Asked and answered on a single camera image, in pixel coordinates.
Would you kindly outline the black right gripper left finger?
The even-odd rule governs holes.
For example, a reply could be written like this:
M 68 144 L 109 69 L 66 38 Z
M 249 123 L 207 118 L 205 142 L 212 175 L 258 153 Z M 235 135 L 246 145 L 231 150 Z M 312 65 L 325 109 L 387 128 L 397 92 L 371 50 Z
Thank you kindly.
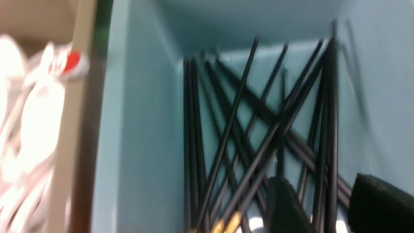
M 284 177 L 268 180 L 264 229 L 266 233 L 315 233 L 293 186 Z

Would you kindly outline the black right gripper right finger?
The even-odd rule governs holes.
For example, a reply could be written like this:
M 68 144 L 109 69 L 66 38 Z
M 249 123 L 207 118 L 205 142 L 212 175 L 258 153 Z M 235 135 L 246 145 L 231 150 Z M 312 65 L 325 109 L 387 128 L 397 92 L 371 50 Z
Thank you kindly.
M 414 198 L 380 178 L 359 173 L 350 197 L 348 224 L 353 233 L 412 233 Z

